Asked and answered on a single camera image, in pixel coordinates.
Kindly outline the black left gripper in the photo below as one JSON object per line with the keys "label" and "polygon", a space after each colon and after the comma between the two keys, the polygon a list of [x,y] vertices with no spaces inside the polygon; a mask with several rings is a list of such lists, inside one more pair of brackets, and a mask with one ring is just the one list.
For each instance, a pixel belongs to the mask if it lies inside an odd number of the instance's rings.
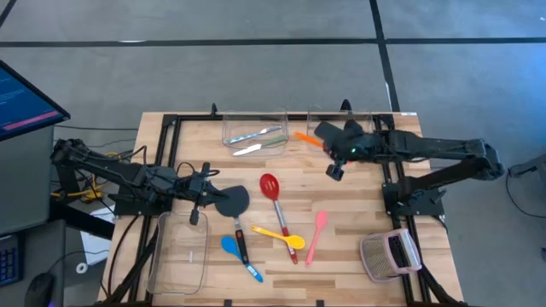
{"label": "black left gripper", "polygon": [[194,201],[195,205],[190,213],[190,224],[199,222],[200,208],[227,200],[229,196],[221,189],[216,188],[210,178],[218,175],[220,170],[212,169],[209,162],[204,162],[201,175],[180,177],[173,183],[171,195],[179,200]]}

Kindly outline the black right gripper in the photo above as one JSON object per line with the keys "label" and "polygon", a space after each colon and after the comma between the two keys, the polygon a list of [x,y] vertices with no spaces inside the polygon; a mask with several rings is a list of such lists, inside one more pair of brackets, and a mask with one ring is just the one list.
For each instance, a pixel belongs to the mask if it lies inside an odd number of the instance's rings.
{"label": "black right gripper", "polygon": [[378,137],[363,130],[357,130],[357,122],[353,119],[345,122],[341,129],[329,122],[321,122],[315,129],[316,136],[336,136],[326,139],[323,143],[324,152],[333,161],[326,174],[339,182],[343,175],[346,161],[371,161],[376,154]]}

